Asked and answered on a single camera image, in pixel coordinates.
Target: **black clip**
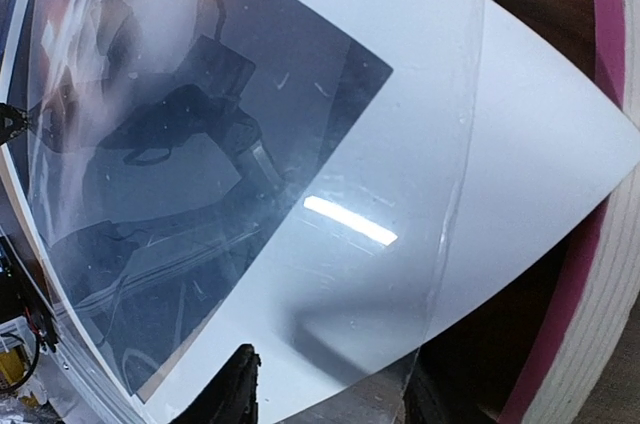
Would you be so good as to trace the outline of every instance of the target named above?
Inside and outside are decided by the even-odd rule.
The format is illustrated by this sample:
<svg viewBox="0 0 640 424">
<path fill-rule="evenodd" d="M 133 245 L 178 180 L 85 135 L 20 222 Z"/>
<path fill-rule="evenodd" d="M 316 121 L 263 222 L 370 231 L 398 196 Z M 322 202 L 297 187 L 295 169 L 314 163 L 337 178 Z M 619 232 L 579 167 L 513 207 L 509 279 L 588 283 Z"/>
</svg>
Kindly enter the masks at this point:
<svg viewBox="0 0 640 424">
<path fill-rule="evenodd" d="M 15 139 L 29 129 L 26 111 L 0 103 L 0 146 Z"/>
<path fill-rule="evenodd" d="M 258 424 L 260 357 L 245 344 L 171 424 Z"/>
</svg>

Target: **clear plastic sheet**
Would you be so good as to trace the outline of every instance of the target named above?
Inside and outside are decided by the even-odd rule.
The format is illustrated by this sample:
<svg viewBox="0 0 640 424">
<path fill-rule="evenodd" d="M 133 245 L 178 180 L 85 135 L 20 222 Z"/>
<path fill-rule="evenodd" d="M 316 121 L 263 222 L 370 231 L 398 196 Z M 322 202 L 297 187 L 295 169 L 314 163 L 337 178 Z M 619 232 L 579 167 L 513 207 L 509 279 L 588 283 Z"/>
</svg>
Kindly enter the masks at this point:
<svg viewBox="0 0 640 424">
<path fill-rule="evenodd" d="M 0 424 L 56 424 L 58 417 L 49 408 L 33 409 L 19 399 L 0 398 Z"/>
<path fill-rule="evenodd" d="M 168 422 L 246 340 L 261 422 L 393 422 L 446 264 L 483 0 L 31 17 L 23 178 L 86 398 Z"/>
</svg>

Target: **red wire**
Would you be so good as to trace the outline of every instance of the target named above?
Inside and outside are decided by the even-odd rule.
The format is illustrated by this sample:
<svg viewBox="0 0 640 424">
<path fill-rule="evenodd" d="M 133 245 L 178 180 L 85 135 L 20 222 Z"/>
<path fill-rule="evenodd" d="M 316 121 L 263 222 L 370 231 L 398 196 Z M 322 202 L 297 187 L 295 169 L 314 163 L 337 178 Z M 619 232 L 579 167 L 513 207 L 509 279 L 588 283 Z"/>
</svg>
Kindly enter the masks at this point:
<svg viewBox="0 0 640 424">
<path fill-rule="evenodd" d="M 31 329 L 31 332 L 33 332 L 36 336 L 40 336 L 40 331 L 38 330 L 38 328 L 35 326 L 35 324 L 33 323 L 33 318 L 31 317 L 31 312 L 29 312 L 29 308 L 25 306 L 24 308 L 24 313 L 25 316 L 27 318 L 27 325 L 29 326 L 29 329 Z"/>
</svg>

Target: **brown wooden floor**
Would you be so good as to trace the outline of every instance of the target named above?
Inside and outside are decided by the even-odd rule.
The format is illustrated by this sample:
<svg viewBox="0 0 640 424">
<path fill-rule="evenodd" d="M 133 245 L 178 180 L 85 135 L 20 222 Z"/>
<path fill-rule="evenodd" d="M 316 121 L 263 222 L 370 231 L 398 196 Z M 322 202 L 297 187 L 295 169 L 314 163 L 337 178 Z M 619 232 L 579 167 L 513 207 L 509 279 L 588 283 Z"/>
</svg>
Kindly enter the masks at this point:
<svg viewBox="0 0 640 424">
<path fill-rule="evenodd" d="M 499 0 L 589 77 L 595 67 L 593 0 Z M 427 344 L 451 377 L 482 408 L 498 414 L 520 373 L 545 316 L 566 253 L 567 239 L 521 278 Z"/>
</svg>

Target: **curved edge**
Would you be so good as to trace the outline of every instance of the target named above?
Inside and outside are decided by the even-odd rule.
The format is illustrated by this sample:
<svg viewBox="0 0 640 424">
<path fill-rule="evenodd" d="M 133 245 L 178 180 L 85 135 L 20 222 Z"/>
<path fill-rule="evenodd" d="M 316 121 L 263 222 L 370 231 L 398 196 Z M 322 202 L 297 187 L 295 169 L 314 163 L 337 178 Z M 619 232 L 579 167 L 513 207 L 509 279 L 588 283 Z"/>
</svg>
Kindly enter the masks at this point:
<svg viewBox="0 0 640 424">
<path fill-rule="evenodd" d="M 594 0 L 596 14 L 596 84 L 622 107 L 625 83 L 624 0 Z M 584 293 L 600 240 L 607 203 L 574 231 L 547 314 L 529 357 L 498 419 L 522 422 L 551 369 Z"/>
</svg>

